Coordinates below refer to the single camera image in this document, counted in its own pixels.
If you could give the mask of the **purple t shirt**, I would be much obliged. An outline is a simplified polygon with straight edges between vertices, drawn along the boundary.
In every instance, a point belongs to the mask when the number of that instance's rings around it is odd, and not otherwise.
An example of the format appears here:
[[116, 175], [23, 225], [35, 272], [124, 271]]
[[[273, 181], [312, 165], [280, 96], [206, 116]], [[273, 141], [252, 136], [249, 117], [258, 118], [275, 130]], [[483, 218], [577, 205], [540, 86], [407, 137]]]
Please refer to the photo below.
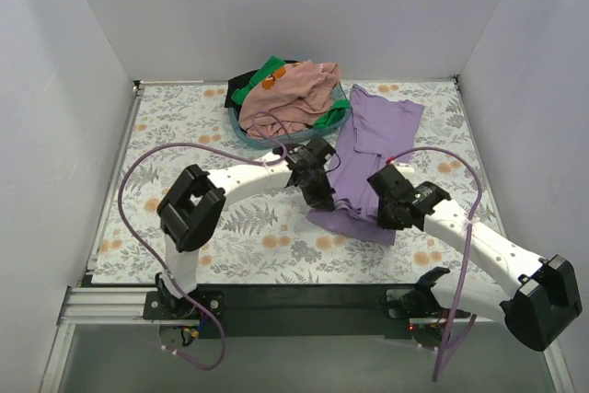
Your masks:
[[312, 209], [306, 219], [334, 234], [389, 246], [395, 232], [377, 225], [378, 197], [367, 179], [390, 157], [414, 146], [424, 106], [391, 101], [358, 85], [352, 87], [350, 102], [352, 116], [335, 146], [339, 167], [329, 174], [335, 210]]

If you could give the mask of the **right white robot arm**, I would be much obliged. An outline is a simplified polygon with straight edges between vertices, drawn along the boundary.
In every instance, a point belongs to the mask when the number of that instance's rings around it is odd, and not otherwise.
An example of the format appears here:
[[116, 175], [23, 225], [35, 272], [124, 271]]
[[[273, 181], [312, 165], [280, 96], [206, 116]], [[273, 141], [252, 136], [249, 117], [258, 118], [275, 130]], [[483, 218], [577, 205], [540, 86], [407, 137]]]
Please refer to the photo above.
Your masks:
[[413, 186], [389, 164], [368, 178], [378, 197], [377, 222], [394, 230], [417, 228], [462, 253], [491, 284], [464, 285], [458, 309], [501, 322], [527, 348], [543, 352], [582, 312], [573, 266], [545, 259], [480, 222], [437, 185]]

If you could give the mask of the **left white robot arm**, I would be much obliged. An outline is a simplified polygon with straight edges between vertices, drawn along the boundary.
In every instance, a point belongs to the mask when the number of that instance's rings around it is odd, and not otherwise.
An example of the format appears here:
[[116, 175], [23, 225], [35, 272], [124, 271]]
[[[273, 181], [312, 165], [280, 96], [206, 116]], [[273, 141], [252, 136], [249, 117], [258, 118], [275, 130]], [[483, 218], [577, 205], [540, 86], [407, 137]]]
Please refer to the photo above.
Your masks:
[[186, 167], [157, 208], [166, 243], [167, 268], [156, 277], [160, 302], [173, 318], [196, 307], [199, 249], [214, 235], [222, 211], [266, 191], [297, 187], [311, 208], [335, 208], [328, 161], [335, 148], [319, 137], [305, 145], [276, 146], [246, 164], [205, 171]]

